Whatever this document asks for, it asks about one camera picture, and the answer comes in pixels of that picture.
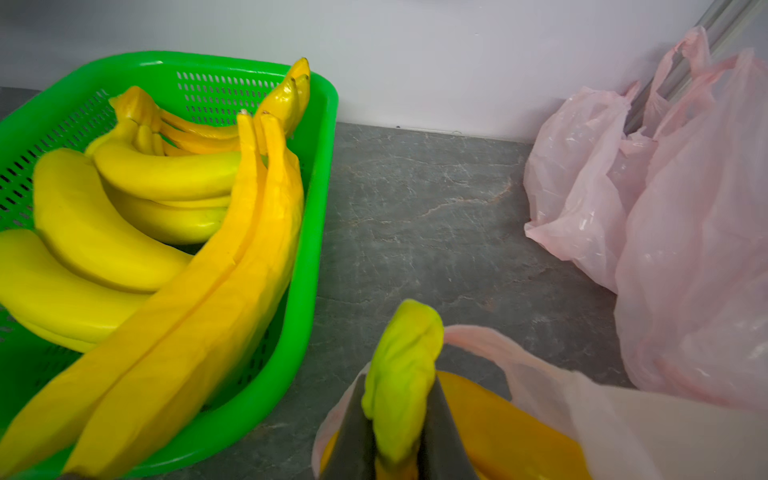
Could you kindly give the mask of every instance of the yellow-green banana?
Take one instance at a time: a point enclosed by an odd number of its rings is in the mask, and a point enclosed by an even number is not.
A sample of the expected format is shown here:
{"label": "yellow-green banana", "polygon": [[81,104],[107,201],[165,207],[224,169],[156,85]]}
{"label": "yellow-green banana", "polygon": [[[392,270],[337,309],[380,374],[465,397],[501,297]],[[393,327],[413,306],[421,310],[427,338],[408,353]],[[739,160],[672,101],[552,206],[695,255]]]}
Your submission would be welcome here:
{"label": "yellow-green banana", "polygon": [[120,216],[83,154],[59,148],[43,155],[34,181],[35,226],[52,253],[77,273],[108,286],[154,292],[189,263],[190,255],[147,237]]}
{"label": "yellow-green banana", "polygon": [[178,208],[136,198],[104,182],[118,213],[140,232],[171,245],[203,243],[221,227],[226,207]]}
{"label": "yellow-green banana", "polygon": [[149,298],[75,275],[31,230],[0,232],[0,265],[0,303],[11,315],[44,339],[80,352],[80,343],[99,343]]}

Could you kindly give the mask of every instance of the foam banana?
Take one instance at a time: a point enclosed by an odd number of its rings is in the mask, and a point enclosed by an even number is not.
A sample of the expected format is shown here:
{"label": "foam banana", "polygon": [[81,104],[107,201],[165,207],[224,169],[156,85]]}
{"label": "foam banana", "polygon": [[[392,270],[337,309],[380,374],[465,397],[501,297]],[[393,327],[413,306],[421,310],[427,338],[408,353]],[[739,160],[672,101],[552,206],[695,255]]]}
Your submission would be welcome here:
{"label": "foam banana", "polygon": [[25,470],[72,445],[99,400],[117,379],[229,277],[255,235],[257,169],[264,168],[263,163],[255,160],[242,162],[232,189],[232,204],[221,229],[189,266],[112,335],[53,378],[17,414],[0,439],[0,478]]}
{"label": "foam banana", "polygon": [[0,265],[0,303],[33,333],[79,352],[105,339],[150,297],[75,275],[31,230],[0,232]]}
{"label": "foam banana", "polygon": [[158,157],[137,151],[131,141],[138,126],[119,121],[109,139],[94,152],[99,173],[110,184],[148,200],[200,200],[228,195],[240,152]]}
{"label": "foam banana", "polygon": [[178,208],[161,205],[121,192],[106,182],[104,190],[128,223],[149,237],[171,245],[208,241],[219,230],[227,214],[224,207]]}
{"label": "foam banana", "polygon": [[303,189],[279,121],[264,115],[263,123],[270,169],[261,208],[257,204],[256,235],[242,262],[106,393],[64,472],[103,479],[127,473],[200,411],[269,325],[293,270]]}
{"label": "foam banana", "polygon": [[223,197],[203,198],[200,200],[182,200],[174,202],[172,200],[158,200],[161,205],[168,205],[169,207],[176,208],[216,208],[216,207],[229,207],[232,197],[230,195],[224,195]]}
{"label": "foam banana", "polygon": [[296,127],[299,126],[301,119],[304,117],[306,106],[310,104],[310,77],[309,75],[301,75],[294,79],[296,81],[297,94],[299,95],[299,113],[294,118],[293,122],[286,131],[286,136],[290,137]]}
{"label": "foam banana", "polygon": [[154,292],[189,263],[190,255],[147,237],[120,216],[83,154],[59,148],[43,155],[34,182],[38,233],[75,272],[104,285]]}
{"label": "foam banana", "polygon": [[294,124],[299,123],[299,103],[299,92],[296,88],[296,81],[291,77],[286,77],[283,82],[277,85],[275,89],[264,98],[264,101],[261,102],[254,117],[257,119],[256,138],[262,156],[266,156],[266,135],[263,127],[260,126],[260,117],[265,113],[271,114],[278,120],[283,132],[286,132]]}

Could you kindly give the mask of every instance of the marble surface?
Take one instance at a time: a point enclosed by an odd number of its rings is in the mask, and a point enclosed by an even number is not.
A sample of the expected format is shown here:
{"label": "marble surface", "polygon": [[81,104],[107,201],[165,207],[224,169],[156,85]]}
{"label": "marble surface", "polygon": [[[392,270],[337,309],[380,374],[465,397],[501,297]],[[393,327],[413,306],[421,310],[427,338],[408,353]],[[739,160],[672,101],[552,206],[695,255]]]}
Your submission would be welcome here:
{"label": "marble surface", "polygon": [[[23,97],[1,89],[0,116]],[[296,380],[238,443],[157,478],[311,478],[317,427],[409,297],[435,307],[446,325],[490,326],[556,366],[630,386],[614,328],[615,296],[523,234],[530,150],[338,124],[315,326]],[[452,347],[438,367],[505,393],[500,370]]]}

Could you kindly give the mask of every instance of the pink plastic bag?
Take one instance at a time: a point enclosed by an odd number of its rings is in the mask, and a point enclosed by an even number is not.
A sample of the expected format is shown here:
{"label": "pink plastic bag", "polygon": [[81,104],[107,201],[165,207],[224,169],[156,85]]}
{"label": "pink plastic bag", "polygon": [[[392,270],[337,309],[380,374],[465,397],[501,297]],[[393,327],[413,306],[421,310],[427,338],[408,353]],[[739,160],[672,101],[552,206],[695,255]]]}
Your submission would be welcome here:
{"label": "pink plastic bag", "polygon": [[[581,445],[594,480],[768,478],[768,418],[685,399],[599,386],[525,352],[479,326],[445,329],[445,343],[504,370],[512,402]],[[339,429],[352,386],[320,426],[312,452],[315,478]]]}
{"label": "pink plastic bag", "polygon": [[747,49],[700,74],[656,138],[616,271],[627,372],[641,389],[766,412],[766,65]]}
{"label": "pink plastic bag", "polygon": [[[523,184],[531,205],[526,236],[614,292],[627,214],[645,189],[656,149],[649,136],[670,108],[657,90],[676,51],[689,59],[694,77],[710,63],[706,32],[692,28],[659,64],[640,131],[629,138],[623,133],[637,82],[624,96],[582,88],[541,127],[525,165]],[[666,132],[684,121],[667,122]]]}

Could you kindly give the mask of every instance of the plastic bag handle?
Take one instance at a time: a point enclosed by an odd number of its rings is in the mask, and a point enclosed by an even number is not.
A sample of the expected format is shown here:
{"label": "plastic bag handle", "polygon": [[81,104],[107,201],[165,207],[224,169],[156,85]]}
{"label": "plastic bag handle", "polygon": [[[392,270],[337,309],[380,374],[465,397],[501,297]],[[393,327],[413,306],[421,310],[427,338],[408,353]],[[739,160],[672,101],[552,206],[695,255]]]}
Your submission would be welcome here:
{"label": "plastic bag handle", "polygon": [[654,134],[654,140],[660,137],[660,134],[664,131],[664,127],[671,122],[677,122],[680,120],[681,115],[685,115],[688,107],[699,101],[701,98],[708,98],[712,95],[712,85],[716,84],[720,77],[726,71],[733,70],[740,63],[751,63],[754,61],[754,50],[752,48],[745,48],[738,55],[726,58],[717,65],[708,68],[705,72],[699,74],[695,79],[690,89],[686,94],[678,101],[673,107],[664,115],[664,119],[659,124]]}
{"label": "plastic bag handle", "polygon": [[698,77],[711,63],[707,31],[701,26],[693,27],[659,62],[654,79],[650,83],[648,100],[643,111],[643,126],[647,136],[653,136],[658,131],[659,125],[670,109],[670,102],[659,95],[658,90],[670,74],[673,56],[678,51],[688,59],[691,77]]}
{"label": "plastic bag handle", "polygon": [[696,78],[710,66],[710,48],[707,40],[707,31],[701,25],[689,30],[677,45],[672,47],[659,62],[656,74],[650,83],[650,93],[655,94],[661,88],[664,80],[667,80],[672,71],[672,58],[678,51],[688,59],[690,64],[690,76]]}

